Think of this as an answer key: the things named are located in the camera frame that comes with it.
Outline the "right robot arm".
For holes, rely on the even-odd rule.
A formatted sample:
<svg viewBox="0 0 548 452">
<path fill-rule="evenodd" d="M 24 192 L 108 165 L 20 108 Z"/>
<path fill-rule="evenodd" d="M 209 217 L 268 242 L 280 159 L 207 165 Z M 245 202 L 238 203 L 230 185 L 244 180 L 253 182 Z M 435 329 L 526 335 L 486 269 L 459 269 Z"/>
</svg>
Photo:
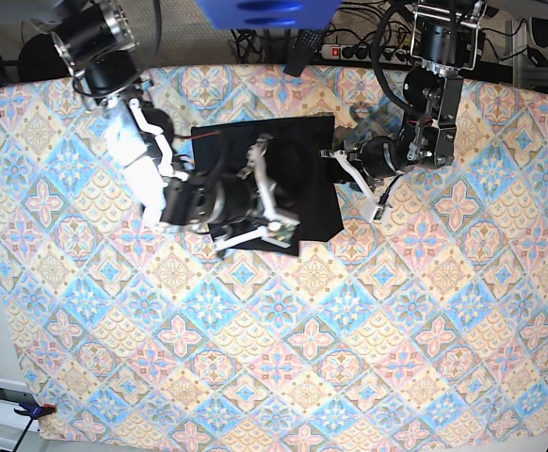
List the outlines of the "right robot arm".
<svg viewBox="0 0 548 452">
<path fill-rule="evenodd" d="M 226 168 L 233 126 L 203 134 L 218 146 L 206 170 L 188 170 L 172 148 L 177 139 L 169 116 L 145 96 L 146 80 L 132 58 L 137 43 L 115 1 L 58 1 L 50 36 L 72 76 L 73 90 L 92 100 L 107 121 L 107 148 L 142 207 L 149 228 L 198 231 L 206 225 L 228 247 L 264 238 L 274 204 L 265 152 L 271 138 L 248 148 L 238 174 Z"/>
</svg>

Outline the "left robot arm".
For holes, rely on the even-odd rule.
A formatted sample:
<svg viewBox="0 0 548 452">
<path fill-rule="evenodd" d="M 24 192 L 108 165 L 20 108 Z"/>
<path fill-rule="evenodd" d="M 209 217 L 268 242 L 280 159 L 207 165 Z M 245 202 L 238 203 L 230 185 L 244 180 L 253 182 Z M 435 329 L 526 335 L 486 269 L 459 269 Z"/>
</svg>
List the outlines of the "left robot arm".
<svg viewBox="0 0 548 452">
<path fill-rule="evenodd" d="M 349 169 L 327 156 L 327 172 L 336 184 L 352 181 L 356 170 L 369 184 L 396 177 L 415 168 L 438 170 L 454 161 L 462 70 L 476 64 L 478 35 L 486 5 L 482 1 L 412 1 L 409 56 L 414 65 L 396 95 L 380 65 L 386 25 L 405 7 L 394 1 L 383 13 L 370 49 L 371 65 L 388 100 L 403 112 L 394 137 L 371 137 L 344 144 L 339 152 Z"/>
</svg>

